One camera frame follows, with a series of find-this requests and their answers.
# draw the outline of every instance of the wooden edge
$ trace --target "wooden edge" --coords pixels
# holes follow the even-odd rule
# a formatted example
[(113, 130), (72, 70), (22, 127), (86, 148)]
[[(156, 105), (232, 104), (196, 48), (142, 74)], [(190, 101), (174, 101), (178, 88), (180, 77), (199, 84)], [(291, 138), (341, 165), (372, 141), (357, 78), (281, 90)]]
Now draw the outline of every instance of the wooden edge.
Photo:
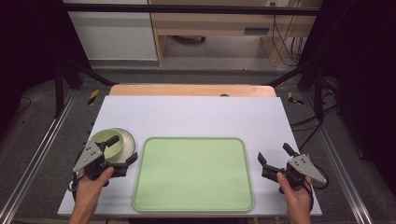
[(276, 97), (273, 87), (250, 85), (167, 85), (119, 84), (109, 95), (162, 95), (162, 96), (258, 96)]

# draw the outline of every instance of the human hand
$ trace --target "human hand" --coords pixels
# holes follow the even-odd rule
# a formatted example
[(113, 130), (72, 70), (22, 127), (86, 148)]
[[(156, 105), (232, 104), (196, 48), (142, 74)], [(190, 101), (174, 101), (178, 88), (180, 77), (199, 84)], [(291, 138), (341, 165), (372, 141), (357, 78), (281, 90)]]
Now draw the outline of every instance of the human hand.
[[(311, 197), (305, 188), (292, 189), (288, 179), (282, 174), (277, 173), (277, 182), (285, 192), (288, 205), (288, 218), (291, 224), (311, 223)], [(311, 189), (311, 177), (307, 176), (304, 182), (308, 189)]]
[(112, 176), (113, 171), (114, 168), (109, 167), (95, 181), (90, 180), (87, 176), (78, 181), (76, 203), (69, 224), (90, 222), (91, 216), (96, 210), (102, 187)]

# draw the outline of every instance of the green tray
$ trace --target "green tray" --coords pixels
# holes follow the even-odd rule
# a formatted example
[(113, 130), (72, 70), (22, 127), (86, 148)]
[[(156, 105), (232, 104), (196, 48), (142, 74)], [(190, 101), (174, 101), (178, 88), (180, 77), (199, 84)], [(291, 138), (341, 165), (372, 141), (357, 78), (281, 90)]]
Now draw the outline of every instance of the green tray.
[(254, 200), (238, 138), (153, 137), (134, 189), (138, 211), (248, 211)]

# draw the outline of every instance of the floor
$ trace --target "floor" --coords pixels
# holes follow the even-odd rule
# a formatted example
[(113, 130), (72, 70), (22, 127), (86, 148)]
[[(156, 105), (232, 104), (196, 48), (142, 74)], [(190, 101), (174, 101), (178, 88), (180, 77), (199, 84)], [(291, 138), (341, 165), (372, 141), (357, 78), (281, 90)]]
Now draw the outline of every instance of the floor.
[[(162, 66), (147, 62), (94, 62), (93, 66), (104, 77), (120, 82), (258, 85), (265, 84), (293, 69), (291, 66), (293, 61), (288, 59), (287, 54), (283, 57), (288, 65), (281, 63), (278, 67), (272, 67), (258, 37), (208, 36), (202, 43), (196, 39), (175, 36), (168, 38)], [(312, 95), (310, 92), (297, 91), (295, 84), (298, 78), (298, 76), (294, 77), (276, 88), (276, 94), (284, 103), (290, 123), (312, 116), (312, 108), (309, 106)], [(67, 146), (83, 145), (92, 128), (95, 115), (100, 109), (100, 102), (104, 97), (104, 95), (99, 95), (95, 105), (86, 106), (86, 98), (89, 97), (92, 88), (100, 88), (101, 94), (108, 92), (108, 88), (102, 87), (91, 79), (86, 77), (83, 79), (83, 88), (77, 92), (72, 91), (77, 100), (71, 105), (72, 109), (67, 117), (73, 119), (65, 118), (63, 127), (56, 130), (57, 134), (63, 137), (51, 140), (47, 159), (43, 158), (35, 168), (32, 174), (34, 178), (29, 183), (31, 187), (24, 192), (24, 198), (18, 204), (19, 209), (16, 214), (13, 214), (15, 223), (66, 222), (63, 218), (56, 219), (56, 206), (59, 206), (59, 200), (62, 199), (62, 186), (69, 179), (68, 175), (63, 174), (63, 169), (69, 167), (74, 159), (70, 156), (70, 152), (66, 151)], [(305, 105), (290, 103), (289, 92), (293, 93), (295, 100), (304, 101)], [(20, 112), (12, 118), (8, 132), (0, 136), (2, 148), (0, 164), (3, 167), (15, 167), (12, 171), (7, 169), (6, 172), (1, 172), (1, 179), (8, 180), (2, 181), (1, 184), (0, 196), (3, 199), (9, 198), (12, 190), (18, 185), (25, 167), (31, 167), (29, 162), (35, 157), (35, 149), (41, 147), (43, 136), (47, 137), (46, 131), (53, 122), (52, 82), (33, 87), (24, 95), (27, 98), (21, 99)], [(336, 103), (331, 96), (327, 96), (324, 101), (327, 103), (325, 107)], [(312, 133), (313, 125), (315, 126), (315, 123), (294, 130), (299, 146)], [(325, 123), (304, 150), (312, 155), (315, 161), (326, 167), (332, 181), (331, 186), (318, 195), (323, 216), (313, 217), (315, 223), (372, 223), (372, 221), (396, 223), (396, 215), (392, 212), (396, 210), (394, 195), (381, 180), (375, 166), (369, 161), (359, 159), (356, 145), (336, 111), (325, 117)], [(341, 164), (332, 161), (334, 155)], [(345, 174), (341, 171), (339, 175), (340, 172), (336, 171), (337, 167), (341, 167)], [(355, 189), (356, 194), (353, 192), (351, 194), (349, 192), (351, 189)], [(5, 204), (6, 200), (0, 202), (1, 206)], [(358, 208), (360, 211), (354, 210), (357, 205), (363, 205)], [(359, 219), (359, 214), (365, 211), (369, 213), (368, 219)], [(259, 221), (260, 223), (287, 223), (285, 218), (276, 220), (277, 218), (279, 217), (261, 217)], [(104, 223), (101, 218), (95, 221)], [(247, 222), (253, 223), (254, 220), (249, 218)], [(111, 218), (109, 223), (128, 222), (125, 219)]]

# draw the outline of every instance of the white tabletop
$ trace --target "white tabletop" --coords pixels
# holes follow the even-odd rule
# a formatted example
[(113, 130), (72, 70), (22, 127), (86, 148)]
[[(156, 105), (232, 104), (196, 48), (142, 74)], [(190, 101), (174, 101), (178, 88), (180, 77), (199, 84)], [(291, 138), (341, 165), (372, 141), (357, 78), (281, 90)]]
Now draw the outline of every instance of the white tabletop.
[[(140, 155), (145, 141), (153, 136), (238, 137), (246, 146), (253, 208), (244, 213), (139, 212), (132, 204), (139, 160), (127, 176), (112, 178), (103, 188), (95, 214), (106, 217), (256, 217), (285, 216), (286, 200), (279, 185), (262, 177), (259, 152), (268, 164), (285, 168), (290, 158), (282, 148), (297, 149), (285, 110), (277, 97), (210, 96), (107, 96), (92, 133), (121, 128), (135, 140)], [(74, 201), (64, 195), (58, 214), (69, 216)], [(321, 215), (315, 197), (311, 215)]]

